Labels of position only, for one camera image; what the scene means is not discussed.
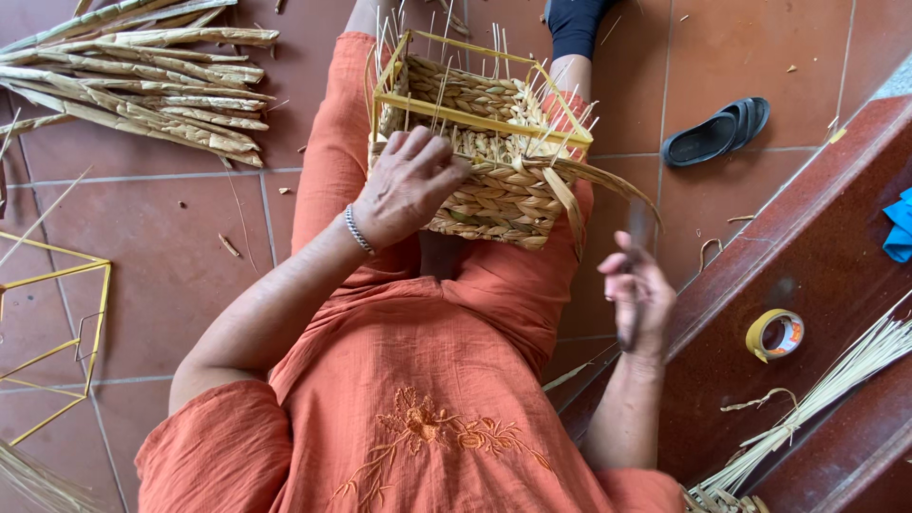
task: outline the orange embroidery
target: orange embroidery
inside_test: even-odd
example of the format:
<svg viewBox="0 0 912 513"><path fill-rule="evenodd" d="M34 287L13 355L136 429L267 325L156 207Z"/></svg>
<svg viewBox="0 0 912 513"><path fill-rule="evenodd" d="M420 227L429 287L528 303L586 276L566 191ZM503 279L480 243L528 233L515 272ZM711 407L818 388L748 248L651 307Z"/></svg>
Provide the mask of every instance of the orange embroidery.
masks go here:
<svg viewBox="0 0 912 513"><path fill-rule="evenodd" d="M463 450L484 447L484 452L494 456L500 456L504 450L524 450L542 468L554 472L541 453L529 448L517 438L516 435L522 431L516 427L515 422L503 428L500 421L494 422L488 417L464 423L460 417L465 415L447 416L445 409L435 412L434 400L428 395L425 395L421 404L418 404L418 394L412 386L396 390L393 404L394 413L377 415L377 422L396 438L390 444L381 444L370 449L368 457L376 454L374 459L359 466L348 481L336 488L330 501L336 496L344 497L349 489L357 494L357 480L362 485L367 484L367 493L358 501L358 510L370 511L374 498L383 508L383 490L393 487L383 483L389 479L399 444L405 445L412 455L416 455L423 445L437 444L450 449L451 441L447 438L447 428L456 435L456 444Z"/></svg>

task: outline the woman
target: woman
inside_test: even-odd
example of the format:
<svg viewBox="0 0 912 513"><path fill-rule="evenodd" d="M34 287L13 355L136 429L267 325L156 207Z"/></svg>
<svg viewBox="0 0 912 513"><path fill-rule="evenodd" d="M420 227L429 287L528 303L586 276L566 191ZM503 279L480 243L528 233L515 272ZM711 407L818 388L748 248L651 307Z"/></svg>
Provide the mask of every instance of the woman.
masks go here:
<svg viewBox="0 0 912 513"><path fill-rule="evenodd" d="M611 2L571 2L549 3L551 70L566 69L562 89L578 84L566 96L579 113ZM394 133L365 180L376 9L358 0L337 40L295 253L182 362L171 417L136 458L140 510L682 511L675 481L654 470L674 292L651 259L635 275L619 273L624 254L600 266L621 333L632 287L643 314L577 450L538 382L576 269L566 218L541 251L472 241L453 279L419 276L416 232L470 168L418 128ZM587 218L590 185L575 194Z"/></svg>

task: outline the yellow metal frame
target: yellow metal frame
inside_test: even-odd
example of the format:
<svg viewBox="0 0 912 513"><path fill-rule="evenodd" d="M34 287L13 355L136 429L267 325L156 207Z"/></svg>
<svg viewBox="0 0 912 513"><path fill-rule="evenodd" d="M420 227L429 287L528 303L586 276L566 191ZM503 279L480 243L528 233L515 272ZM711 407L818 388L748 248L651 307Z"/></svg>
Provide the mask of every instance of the yellow metal frame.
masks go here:
<svg viewBox="0 0 912 513"><path fill-rule="evenodd" d="M10 235L10 234L4 233L4 232L0 232L0 237L8 238L8 239L15 240L15 241L19 241L19 240L21 239L21 237L19 237L19 236ZM28 436L30 436L32 433L34 433L35 431L41 429L42 427L44 427L45 425L47 425L47 423L51 422L52 420L58 418L58 417L59 417L60 415L62 415L66 410L69 410L69 409L72 408L73 406L76 406L77 404L79 404L79 403L80 403L81 401L83 401L84 399L87 399L87 398L88 398L88 387L89 387L89 385L90 385L91 382L92 382L92 372L95 370L95 359L96 359L96 357L98 356L98 342L101 340L101 323L102 323L102 321L104 320L105 309L106 309L106 307L107 307L107 305L108 305L108 288L109 288L110 277L111 277L111 262L110 262L110 260L106 260L106 259L104 259L104 258L98 258L97 256L84 255L84 254L82 254L82 253L77 253L76 251L70 251L70 250L68 250L68 249L63 249L62 247L56 247L56 246L50 246L50 245L47 245L47 244L42 244L42 243L40 243L40 242L36 242L36 241L33 241L33 240L29 240L29 239L21 239L21 240L22 240L22 243L23 243L23 244L28 244L29 246L41 247L41 248L47 249L47 250L49 250L49 251L57 251L57 252L59 252L59 253L63 253L63 254L66 254L66 255L71 255L71 256L73 256L73 257L85 258L86 260L89 260L89 263L83 264L83 265L81 265L81 266L71 267L71 268L69 268L69 269L62 269L62 270L59 270L59 271L54 271L54 272L52 272L52 273L47 273L47 274L45 274L45 275L41 275L41 276L37 276L37 277L29 277L29 278L26 278L26 279L20 279L20 280L18 280L18 281L14 281L14 282L11 282L11 283L5 283L4 285L0 285L0 321L2 321L2 319L3 319L4 296L5 296L5 292L6 292L7 290L9 290L10 288L22 287L22 286L24 286L24 285L29 285L29 284L36 283L36 282L39 282L39 281L44 281L44 280L46 280L46 279L54 279L54 278L63 277L63 276L72 276L72 275L76 275L76 274L79 274L79 273L84 273L84 272L86 272L86 271L90 271L90 270L92 270L92 269L100 269L100 268L104 268L104 271L105 271L104 280L105 280L105 281L104 281L104 284L103 284L102 287L101 287L101 301L100 301L100 305L98 306L98 313L93 314L93 315L91 315L91 316L88 316L88 317L96 317L96 316L98 316L98 323L97 323L97 326L96 326L96 328L95 328L95 340L94 340L93 345L92 345L92 352L91 352L89 355L83 357L83 358L87 358L87 357L88 357L88 370L86 371L86 386L82 389L82 393L75 393L75 392L70 392L70 391L66 391L66 390L59 390L59 389L55 389L55 388L49 388L49 387L46 387L46 386L41 386L41 385L38 385L38 384L31 383L31 382L24 382L24 381L22 381L22 380L17 380L17 379L14 379L14 378L10 378L9 376L10 376L11 374L13 374L14 372L21 371L21 370L23 370L25 367L28 367L29 365L32 365L32 364L34 364L34 363L37 363L38 361L42 361L42 360L44 360L45 358L47 358L48 356L50 356L50 355L52 355L52 354L55 354L55 353L58 353L58 352L61 352L62 350L66 349L66 348L69 348L69 347L74 347L74 348L75 348L74 351L76 352L76 355L77 355L77 356L74 358L74 361L79 361L79 360L81 360L81 359L78 357L78 355L79 355L79 344L82 343L82 323L83 323L86 319L88 319L88 317L82 319L82 320L79 322L79 332L78 332L77 337L76 337L75 339L70 340L69 342L64 342L64 343L60 344L59 346L55 347L54 349L52 349L52 350L50 350L50 351L48 351L48 352L46 352L46 353L44 353L44 354L41 354L41 355L39 355L39 356L36 356L35 358L33 358L33 359L31 359L31 360L29 360L29 361L23 363L22 365L19 365L18 367L16 367L16 368L13 369L12 371L9 371L9 372L7 372L7 373L5 373L5 374L0 374L0 382L12 382L12 383L16 383L16 384L20 384L20 385L24 385L24 386L29 386L29 387L32 387L32 388L36 388L36 389L39 389L39 390L46 390L46 391L48 391L48 392L62 393L62 394L64 394L64 395L69 395L69 396L71 396L71 397L75 397L75 398L76 398L76 399L75 399L74 401L72 401L70 404L67 404L66 406L64 406L60 411L56 412L55 414L52 414L52 415L49 416L47 419L41 421L41 422L38 423L35 427L33 427L33 428L29 429L28 431L26 431L24 434L21 434L17 439L15 439L15 440L13 440L12 442L10 442L10 445L16 445L16 444L18 444L19 442L22 442L22 441L25 440Z"/></svg>
<svg viewBox="0 0 912 513"><path fill-rule="evenodd" d="M418 34L435 41L440 41L448 45L453 45L455 47L466 48L473 52L484 54L489 57L494 58L503 58L506 60L512 60L516 62L523 62L525 64L531 64L532 67L529 68L529 72L526 74L525 82L529 83L529 77L532 74L532 70L535 69L542 74L545 81L547 81L549 88L554 93L554 96L557 98L557 101L560 102L561 108L564 109L566 117L570 120L570 123L573 125L574 133L566 133L562 131L551 131L547 137L544 137L545 141L555 142L557 144L566 144L574 148L579 148L584 152L589 149L589 145L592 144L592 134L588 130L583 128L579 120L576 119L574 113L570 110L570 106L567 105L564 100L564 96L561 91L557 88L555 83L551 80L551 76L548 75L548 72L542 68L542 65L537 61L530 58L522 58L517 56L512 56L510 54L505 54L503 52L497 52L490 50L484 47L476 47L475 45L470 45L469 43L463 43L461 41L456 41L454 39L448 39L446 37L435 36L427 32L421 32L419 30L408 29L405 31L405 34L399 39L399 44L396 45L396 49L393 51L392 56L389 59L389 63L383 69L383 73L380 75L377 80L377 86L374 88L374 100L371 109L371 120L370 120L370 135L371 141L377 141L377 130L378 130L378 117L380 113L380 104L386 103L392 105L393 107L399 107L400 109L413 110L421 114L428 116L437 116L438 118L444 118L450 121L456 121L459 123L464 123L471 126L477 126L486 128L491 131L501 131L505 133L512 133L517 135L523 135L530 137L532 139L539 139L542 137L541 129L534 127L527 127L521 125L512 125L505 121L491 120L488 118L482 118L481 116L475 116L461 110L450 109L448 107L436 106L433 103L423 101L420 99L406 98L394 93L385 93L383 92L383 84L389 80L390 83L395 83L396 75L398 75L402 66L397 66L399 62L399 55L402 53L403 49L406 47L408 42L411 40L412 34Z"/></svg>

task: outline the leg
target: leg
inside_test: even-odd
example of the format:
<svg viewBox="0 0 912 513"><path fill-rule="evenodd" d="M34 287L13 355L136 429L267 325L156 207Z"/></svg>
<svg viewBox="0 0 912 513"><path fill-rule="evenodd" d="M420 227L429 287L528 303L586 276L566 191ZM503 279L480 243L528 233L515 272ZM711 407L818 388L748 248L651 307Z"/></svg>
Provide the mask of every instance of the leg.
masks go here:
<svg viewBox="0 0 912 513"><path fill-rule="evenodd" d="M595 34L616 0L550 0L546 8L554 35L552 78L579 119L590 100ZM549 111L549 98L543 111ZM560 131L569 129L565 120ZM577 181L574 195L583 222L592 214L592 185ZM578 262L566 213L540 251L491 241L473 241L461 255L454 279L442 282L445 297L475 312L509 337L535 372L551 358L561 309L570 301Z"/></svg>
<svg viewBox="0 0 912 513"><path fill-rule="evenodd" d="M586 104L576 96L568 103L578 117ZM592 185L573 187L583 222L592 214ZM538 251L485 240L471 241L454 269L453 280L441 282L444 297L471 310L506 335L535 372L551 359L561 309L570 301L570 282L578 266L575 237L566 213L554 223Z"/></svg>
<svg viewBox="0 0 912 513"><path fill-rule="evenodd" d="M381 9L390 0L381 0ZM346 205L355 201L367 176L370 121L364 96L368 53L376 42L377 2L358 0L347 32L336 42L329 67L326 99L314 119L295 206L292 251L319 234ZM418 238L386 248L356 271L334 294L416 277Z"/></svg>

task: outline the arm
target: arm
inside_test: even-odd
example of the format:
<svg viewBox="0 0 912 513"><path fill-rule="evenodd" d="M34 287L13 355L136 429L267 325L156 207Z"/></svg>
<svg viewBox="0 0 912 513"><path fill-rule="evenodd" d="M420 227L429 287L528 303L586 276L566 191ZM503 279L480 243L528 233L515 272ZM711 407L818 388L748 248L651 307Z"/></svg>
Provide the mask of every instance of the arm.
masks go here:
<svg viewBox="0 0 912 513"><path fill-rule="evenodd" d="M355 225L376 250L395 244L427 224L469 171L466 161L452 158L449 142L428 129L396 132L352 205ZM329 295L367 257L338 215L203 333L174 374L171 413L216 386L265 381Z"/></svg>
<svg viewBox="0 0 912 513"><path fill-rule="evenodd" d="M615 233L615 239L622 249L630 244L626 233ZM662 332L676 295L651 257L644 256L636 275L619 274L626 259L623 253L615 253L598 268L606 275L605 298L617 306L618 332L630 332L636 310L630 294L633 287L643 308L637 345L621 354L580 447L596 471L656 467L658 408L665 376Z"/></svg>

